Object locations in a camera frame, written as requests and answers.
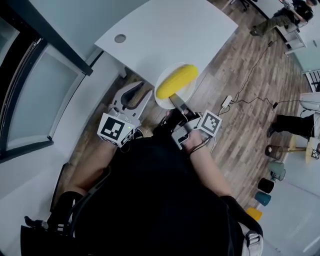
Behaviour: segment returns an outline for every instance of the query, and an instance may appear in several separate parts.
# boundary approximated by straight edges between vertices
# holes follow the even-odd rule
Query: black sleeve
[[[256,231],[259,235],[264,236],[261,226],[238,204],[232,196],[225,195],[220,197],[229,207],[230,215],[237,221],[245,225],[248,229]]]

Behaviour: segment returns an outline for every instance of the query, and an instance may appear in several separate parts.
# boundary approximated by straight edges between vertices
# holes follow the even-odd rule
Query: wood plank flooring
[[[224,1],[210,0],[218,8]],[[267,97],[272,103],[298,99],[300,93],[309,92],[309,84],[293,56],[286,57],[285,43],[273,31],[268,35],[253,37],[250,28],[265,20],[265,18],[250,6],[243,13],[243,8],[237,1],[229,6],[225,13],[238,24],[234,35],[223,46],[209,66],[198,77],[196,90],[189,101],[189,106],[197,112],[206,109],[218,113],[221,104],[228,95],[234,98],[248,79],[239,99],[247,102],[255,97]],[[275,42],[270,48],[268,43]],[[258,62],[252,74],[252,67]],[[118,81],[113,86],[113,92],[97,108],[88,123],[78,145],[65,168],[60,181],[60,191],[68,182],[71,173],[79,162],[91,152],[99,139],[96,131],[102,112],[112,99],[116,89],[125,83],[138,80],[136,75],[129,75],[125,81]],[[215,145],[212,139],[208,147],[212,149],[212,157],[231,184],[233,195],[245,209],[257,206],[254,199],[258,191],[257,184],[262,177],[268,177],[268,161],[264,150],[268,144],[287,146],[291,135],[288,133],[275,134],[271,139],[266,136],[267,129],[276,114],[295,115],[297,102],[280,103],[272,111],[266,101],[259,99],[251,104],[244,102],[231,105],[230,110],[221,116],[222,125],[218,131]],[[165,110],[150,100],[142,118],[145,136],[151,136],[153,128],[165,115]]]

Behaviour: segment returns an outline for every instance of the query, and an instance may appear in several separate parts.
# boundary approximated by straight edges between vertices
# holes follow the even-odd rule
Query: hand
[[[189,138],[184,141],[182,144],[186,150],[186,152],[189,154],[195,147],[200,145],[203,142],[201,133],[199,130],[193,130],[189,133]]]

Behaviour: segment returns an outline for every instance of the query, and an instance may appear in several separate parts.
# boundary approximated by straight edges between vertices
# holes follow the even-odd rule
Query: black clothing
[[[299,116],[278,115],[276,122],[272,124],[272,127],[277,133],[286,131],[305,138],[310,138],[315,137],[314,125],[315,121],[313,114],[304,118]]]
[[[312,11],[312,8],[309,7],[305,1],[293,0],[292,3],[296,13],[299,14],[302,18],[304,18],[307,22],[313,18],[314,13]],[[290,19],[290,21],[295,25],[298,25],[300,23],[300,20],[295,18],[294,13],[286,8],[282,8],[281,10],[276,12],[273,16],[278,17],[282,15],[287,16]]]
[[[204,187],[159,129],[117,150],[109,177],[79,214],[76,239],[95,255],[241,255],[238,222],[262,235],[261,227],[234,198]]]

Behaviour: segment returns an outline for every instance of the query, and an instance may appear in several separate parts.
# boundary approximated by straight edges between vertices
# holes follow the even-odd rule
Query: white desk
[[[177,63],[193,64],[200,74],[237,27],[206,0],[150,0],[95,44],[155,86]],[[126,40],[115,42],[118,34]]]

